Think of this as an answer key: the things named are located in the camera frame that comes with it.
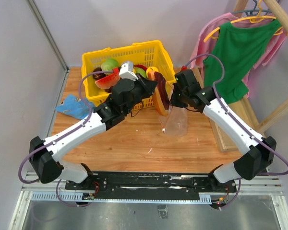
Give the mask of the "wooden clothes rack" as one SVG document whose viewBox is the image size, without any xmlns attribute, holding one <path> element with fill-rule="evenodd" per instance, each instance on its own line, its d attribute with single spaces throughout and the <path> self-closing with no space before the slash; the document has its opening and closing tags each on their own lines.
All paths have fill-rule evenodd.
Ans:
<svg viewBox="0 0 288 230">
<path fill-rule="evenodd" d="M 288 32 L 288 0 L 264 3 Z M 231 104 L 231 108 L 256 131 L 267 134 L 279 126 L 278 122 L 284 124 L 288 117 L 288 39 L 271 64 L 251 73 L 250 82 L 251 96 Z"/>
</svg>

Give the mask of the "green cabbage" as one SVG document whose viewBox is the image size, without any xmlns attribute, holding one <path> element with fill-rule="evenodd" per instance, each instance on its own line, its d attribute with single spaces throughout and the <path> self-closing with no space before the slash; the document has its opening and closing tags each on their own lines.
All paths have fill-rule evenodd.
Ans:
<svg viewBox="0 0 288 230">
<path fill-rule="evenodd" d="M 102 71 L 110 71 L 118 68 L 120 65 L 116 59 L 108 58 L 101 64 Z"/>
</svg>

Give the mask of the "yellow apple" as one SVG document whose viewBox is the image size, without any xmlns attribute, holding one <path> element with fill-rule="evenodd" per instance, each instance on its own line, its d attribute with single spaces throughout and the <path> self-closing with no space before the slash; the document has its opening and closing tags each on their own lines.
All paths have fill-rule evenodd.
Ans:
<svg viewBox="0 0 288 230">
<path fill-rule="evenodd" d="M 146 69 L 146 76 L 148 77 L 148 73 L 151 72 L 151 71 L 156 71 L 156 72 L 159 72 L 158 68 L 157 67 L 154 67 L 154 66 L 150 66 Z"/>
</svg>

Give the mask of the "grey clothes hanger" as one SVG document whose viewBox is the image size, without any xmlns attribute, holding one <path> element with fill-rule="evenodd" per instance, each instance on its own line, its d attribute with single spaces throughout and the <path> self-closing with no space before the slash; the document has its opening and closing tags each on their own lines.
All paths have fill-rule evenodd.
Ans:
<svg viewBox="0 0 288 230">
<path fill-rule="evenodd" d="M 238 0 L 231 13 L 237 17 L 241 17 L 243 14 L 246 16 L 256 16 L 260 11 L 258 7 L 258 1 L 253 0 L 253 3 L 251 4 L 248 2 L 248 0 Z"/>
</svg>

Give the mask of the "blue cloth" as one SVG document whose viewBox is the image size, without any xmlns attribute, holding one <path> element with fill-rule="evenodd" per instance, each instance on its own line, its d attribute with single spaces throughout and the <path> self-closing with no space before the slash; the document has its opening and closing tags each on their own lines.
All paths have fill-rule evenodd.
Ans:
<svg viewBox="0 0 288 230">
<path fill-rule="evenodd" d="M 95 107 L 95 105 L 87 99 L 82 101 L 80 98 L 69 94 L 55 109 L 58 113 L 82 120 L 89 114 L 89 107 L 84 102 L 87 102 L 91 108 Z"/>
</svg>

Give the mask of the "red chili pepper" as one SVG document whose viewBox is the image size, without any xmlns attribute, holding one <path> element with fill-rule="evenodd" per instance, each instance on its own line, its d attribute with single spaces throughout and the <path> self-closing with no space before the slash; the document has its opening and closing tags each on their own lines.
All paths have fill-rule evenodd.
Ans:
<svg viewBox="0 0 288 230">
<path fill-rule="evenodd" d="M 140 65 L 140 64 L 138 64 L 138 65 L 134 65 L 134 68 L 135 67 L 137 67 L 137 68 L 141 68 L 141 69 L 143 69 L 143 70 L 147 70 L 147 67 L 146 66 L 144 66 L 144 65 Z"/>
</svg>

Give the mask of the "yellow clothes hanger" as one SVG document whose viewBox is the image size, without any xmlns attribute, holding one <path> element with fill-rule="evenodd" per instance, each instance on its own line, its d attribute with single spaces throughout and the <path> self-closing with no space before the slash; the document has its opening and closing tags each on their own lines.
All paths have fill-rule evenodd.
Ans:
<svg viewBox="0 0 288 230">
<path fill-rule="evenodd" d="M 269 16 L 269 15 L 261 15 L 262 12 L 266 12 L 266 13 L 271 13 L 269 10 L 263 10 L 263 8 L 261 7 L 261 0 L 258 1 L 257 6 L 258 6 L 258 11 L 257 14 L 255 16 L 246 16 L 243 18 L 238 18 L 236 20 L 231 21 L 231 24 L 234 23 L 238 23 L 238 22 L 242 22 L 242 21 L 249 21 L 252 24 L 255 23 L 259 23 L 261 21 L 263 21 L 264 19 L 273 19 L 275 20 L 276 17 L 275 16 Z M 218 33 L 220 30 L 220 26 L 215 28 L 214 30 L 212 30 L 205 38 L 204 38 L 204 43 L 206 43 L 210 38 L 212 39 L 218 39 L 218 37 L 215 37 L 214 35 L 216 33 Z"/>
</svg>

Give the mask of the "papaya half slice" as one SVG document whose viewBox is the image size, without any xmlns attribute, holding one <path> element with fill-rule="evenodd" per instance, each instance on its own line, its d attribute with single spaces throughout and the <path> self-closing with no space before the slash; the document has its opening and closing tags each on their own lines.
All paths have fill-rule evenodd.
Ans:
<svg viewBox="0 0 288 230">
<path fill-rule="evenodd" d="M 169 98 L 166 91 L 166 80 L 161 73 L 154 70 L 149 71 L 147 76 L 149 80 L 157 82 L 154 94 L 152 95 L 156 111 L 161 116 L 167 116 L 169 109 Z"/>
</svg>

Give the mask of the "watermelon slice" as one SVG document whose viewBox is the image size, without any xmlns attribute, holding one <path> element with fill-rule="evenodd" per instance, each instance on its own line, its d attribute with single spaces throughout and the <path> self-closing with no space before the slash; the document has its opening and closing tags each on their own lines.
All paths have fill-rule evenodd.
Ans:
<svg viewBox="0 0 288 230">
<path fill-rule="evenodd" d="M 112 73 L 99 80 L 96 80 L 95 84 L 100 89 L 109 89 L 116 85 L 119 80 L 120 76 L 117 73 Z"/>
</svg>

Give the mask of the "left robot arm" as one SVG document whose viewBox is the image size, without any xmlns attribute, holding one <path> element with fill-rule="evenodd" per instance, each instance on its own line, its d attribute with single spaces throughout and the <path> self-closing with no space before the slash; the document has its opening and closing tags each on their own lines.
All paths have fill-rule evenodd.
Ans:
<svg viewBox="0 0 288 230">
<path fill-rule="evenodd" d="M 145 78 L 134 81 L 120 79 L 106 100 L 85 119 L 44 140 L 39 137 L 32 139 L 30 150 L 34 154 L 30 156 L 29 162 L 39 181 L 48 184 L 63 179 L 77 183 L 84 190 L 89 189 L 94 177 L 90 169 L 83 163 L 63 161 L 63 156 L 87 139 L 123 121 L 136 104 L 154 93 L 156 86 L 156 81 Z"/>
</svg>

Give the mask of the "clear zip top bag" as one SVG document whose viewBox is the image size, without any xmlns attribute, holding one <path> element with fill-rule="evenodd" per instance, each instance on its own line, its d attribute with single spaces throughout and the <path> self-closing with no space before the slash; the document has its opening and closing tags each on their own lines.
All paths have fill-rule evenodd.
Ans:
<svg viewBox="0 0 288 230">
<path fill-rule="evenodd" d="M 166 81 L 166 91 L 169 101 L 173 93 L 173 85 L 168 84 Z M 161 116 L 157 112 L 158 119 L 162 126 L 162 133 L 172 137 L 182 137 L 187 134 L 188 131 L 188 116 L 187 111 L 183 108 L 173 107 L 169 105 L 168 115 Z"/>
</svg>

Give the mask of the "green tank top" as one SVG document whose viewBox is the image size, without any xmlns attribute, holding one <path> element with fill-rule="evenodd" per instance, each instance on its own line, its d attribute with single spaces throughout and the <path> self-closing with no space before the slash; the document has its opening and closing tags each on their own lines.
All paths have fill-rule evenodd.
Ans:
<svg viewBox="0 0 288 230">
<path fill-rule="evenodd" d="M 211 54 L 218 57 L 225 68 L 224 78 L 216 84 L 216 89 L 226 103 L 235 103 L 248 93 L 249 89 L 242 79 L 264 54 L 280 27 L 276 19 L 250 28 L 235 27 L 230 22 L 220 26 Z"/>
</svg>

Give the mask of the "aluminium frame post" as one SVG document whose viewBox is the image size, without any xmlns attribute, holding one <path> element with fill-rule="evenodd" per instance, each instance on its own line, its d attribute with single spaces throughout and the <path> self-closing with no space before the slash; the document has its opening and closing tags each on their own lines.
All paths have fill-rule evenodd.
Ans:
<svg viewBox="0 0 288 230">
<path fill-rule="evenodd" d="M 49 30 L 46 21 L 44 20 L 44 17 L 41 13 L 41 11 L 39 10 L 38 5 L 36 4 L 35 0 L 26 0 L 25 1 L 28 5 L 28 7 L 30 8 L 34 18 L 36 19 L 38 25 L 40 26 L 40 29 L 42 31 L 42 33 L 44 34 L 45 38 L 47 39 L 52 51 L 54 52 L 57 60 L 59 61 L 60 65 L 62 66 L 62 68 L 64 69 L 65 72 L 69 71 L 69 67 L 66 63 L 66 61 L 64 60 L 64 57 L 62 55 L 62 53 L 59 50 L 59 47 L 57 46 L 51 31 Z"/>
</svg>

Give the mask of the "pink shirt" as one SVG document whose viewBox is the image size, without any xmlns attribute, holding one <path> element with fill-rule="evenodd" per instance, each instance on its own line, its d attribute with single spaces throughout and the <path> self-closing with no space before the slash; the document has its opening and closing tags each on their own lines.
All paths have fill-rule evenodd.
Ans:
<svg viewBox="0 0 288 230">
<path fill-rule="evenodd" d="M 218 61 L 214 58 L 215 55 L 211 54 L 212 50 L 214 49 L 216 45 L 217 39 L 210 38 L 206 43 L 204 43 L 204 38 L 215 28 L 231 22 L 233 20 L 238 19 L 234 14 L 232 13 L 225 13 L 212 21 L 210 21 L 200 32 L 199 38 L 197 40 L 197 44 L 194 48 L 194 51 L 192 53 L 192 57 L 197 57 L 196 60 L 194 60 L 191 63 L 191 66 L 200 66 L 202 68 L 201 70 L 201 76 L 204 81 L 205 86 L 211 86 L 212 83 L 219 79 L 221 75 L 221 68 L 218 63 Z M 260 25 L 265 25 L 269 22 L 271 22 L 273 19 L 264 19 L 263 21 L 259 23 L 252 24 L 249 21 L 242 21 L 238 23 L 234 23 L 233 25 L 235 27 L 239 28 L 250 28 L 250 27 L 256 27 Z M 251 68 L 256 69 L 260 65 L 265 66 L 270 59 L 274 56 L 277 50 L 281 47 L 283 42 L 285 41 L 287 37 L 287 32 L 282 26 L 275 32 L 274 36 L 269 41 L 264 54 L 260 57 L 260 59 L 255 63 L 255 65 Z M 248 78 L 249 73 L 242 79 L 244 84 L 248 87 Z"/>
</svg>

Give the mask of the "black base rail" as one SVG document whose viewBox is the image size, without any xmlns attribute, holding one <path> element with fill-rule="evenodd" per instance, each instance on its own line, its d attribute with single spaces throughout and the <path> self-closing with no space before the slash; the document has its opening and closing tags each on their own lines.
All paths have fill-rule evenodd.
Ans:
<svg viewBox="0 0 288 230">
<path fill-rule="evenodd" d="M 233 180 L 214 186 L 203 173 L 105 172 L 92 175 L 92 184 L 83 187 L 75 182 L 65 184 L 67 190 L 98 189 L 98 199 L 135 201 L 194 201 L 200 193 L 234 193 Z"/>
</svg>

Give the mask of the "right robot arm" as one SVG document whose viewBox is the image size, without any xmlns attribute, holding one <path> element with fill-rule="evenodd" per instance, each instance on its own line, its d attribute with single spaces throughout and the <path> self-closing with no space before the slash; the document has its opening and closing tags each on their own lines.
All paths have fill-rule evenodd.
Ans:
<svg viewBox="0 0 288 230">
<path fill-rule="evenodd" d="M 208 187 L 218 192 L 225 183 L 239 178 L 251 180 L 262 173 L 274 159 L 276 141 L 264 138 L 238 117 L 218 96 L 213 87 L 201 88 L 190 69 L 175 74 L 176 83 L 170 99 L 174 107 L 193 107 L 214 121 L 235 143 L 242 156 L 220 165 L 208 174 Z"/>
</svg>

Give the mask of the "dark mangosteen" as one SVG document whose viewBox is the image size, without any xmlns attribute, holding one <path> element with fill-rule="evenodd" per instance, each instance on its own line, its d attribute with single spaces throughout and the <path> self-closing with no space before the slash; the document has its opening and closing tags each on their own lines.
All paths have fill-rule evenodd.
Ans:
<svg viewBox="0 0 288 230">
<path fill-rule="evenodd" d="M 106 75 L 105 73 L 100 73 L 102 71 L 101 67 L 95 68 L 93 72 L 97 72 L 97 74 L 92 75 L 94 80 L 99 80 L 104 78 Z"/>
</svg>

